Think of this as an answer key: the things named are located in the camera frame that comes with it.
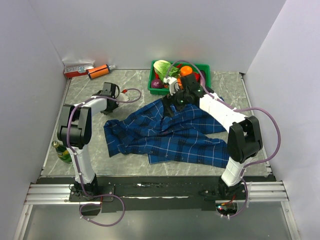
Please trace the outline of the blue plaid shirt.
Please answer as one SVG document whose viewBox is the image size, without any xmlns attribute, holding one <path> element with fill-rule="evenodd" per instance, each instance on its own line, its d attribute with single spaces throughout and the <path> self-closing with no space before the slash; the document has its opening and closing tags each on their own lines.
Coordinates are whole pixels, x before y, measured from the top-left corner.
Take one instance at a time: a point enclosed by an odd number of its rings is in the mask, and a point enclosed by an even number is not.
<svg viewBox="0 0 320 240">
<path fill-rule="evenodd" d="M 104 134 L 109 156 L 146 154 L 150 164 L 177 161 L 225 168 L 229 161 L 226 142 L 208 137 L 225 132 L 223 126 L 193 104 L 182 111 L 171 109 L 173 117 L 164 116 L 158 99 L 124 120 L 108 120 Z"/>
</svg>

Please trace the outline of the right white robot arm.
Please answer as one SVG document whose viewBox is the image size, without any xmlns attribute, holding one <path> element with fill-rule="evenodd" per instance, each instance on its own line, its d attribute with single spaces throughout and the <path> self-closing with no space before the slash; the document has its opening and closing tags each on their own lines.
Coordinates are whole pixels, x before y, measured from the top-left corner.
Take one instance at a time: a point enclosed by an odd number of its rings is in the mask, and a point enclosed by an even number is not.
<svg viewBox="0 0 320 240">
<path fill-rule="evenodd" d="M 171 107 L 181 111 L 187 104 L 193 104 L 211 115 L 227 131 L 227 153 L 229 160 L 218 180 L 218 193 L 223 199 L 230 199 L 241 189 L 241 180 L 246 165 L 262 149 L 262 135 L 259 120 L 237 112 L 210 88 L 196 81 L 194 74 L 177 79 L 166 77 L 169 94 L 162 98 L 164 114 L 174 115 Z"/>
</svg>

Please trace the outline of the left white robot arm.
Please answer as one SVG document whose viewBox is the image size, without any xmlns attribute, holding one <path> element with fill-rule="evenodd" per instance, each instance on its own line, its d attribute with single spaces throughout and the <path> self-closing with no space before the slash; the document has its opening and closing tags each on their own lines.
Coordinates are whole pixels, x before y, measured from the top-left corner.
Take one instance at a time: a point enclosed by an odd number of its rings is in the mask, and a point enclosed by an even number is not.
<svg viewBox="0 0 320 240">
<path fill-rule="evenodd" d="M 108 114 L 119 104 L 120 88 L 105 82 L 102 90 L 77 104 L 64 104 L 58 120 L 57 138 L 69 152 L 75 171 L 72 193 L 87 201 L 99 195 L 96 173 L 93 170 L 89 143 L 92 138 L 92 118 L 98 113 Z"/>
</svg>

